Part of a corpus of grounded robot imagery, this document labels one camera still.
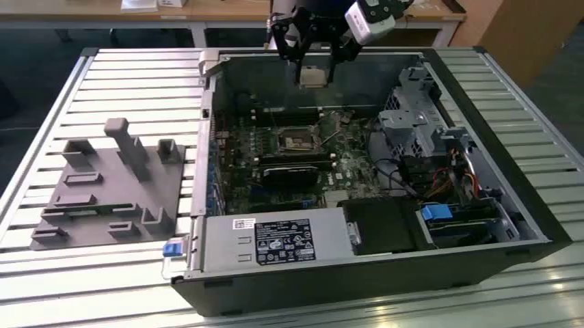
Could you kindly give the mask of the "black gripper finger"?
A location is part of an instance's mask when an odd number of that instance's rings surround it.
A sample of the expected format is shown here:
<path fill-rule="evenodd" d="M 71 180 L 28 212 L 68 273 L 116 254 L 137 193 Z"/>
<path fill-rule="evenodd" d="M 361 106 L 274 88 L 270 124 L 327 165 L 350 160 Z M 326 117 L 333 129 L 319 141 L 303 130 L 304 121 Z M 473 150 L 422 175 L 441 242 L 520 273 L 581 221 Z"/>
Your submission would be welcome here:
<path fill-rule="evenodd" d="M 335 66 L 343 62 L 351 62 L 362 49 L 347 25 L 330 25 L 326 28 L 327 42 L 330 45 L 328 72 L 326 83 L 334 80 Z"/>
<path fill-rule="evenodd" d="M 295 65 L 294 84 L 299 84 L 302 61 L 314 41 L 315 15 L 311 12 L 271 13 L 271 38 L 280 59 Z"/>

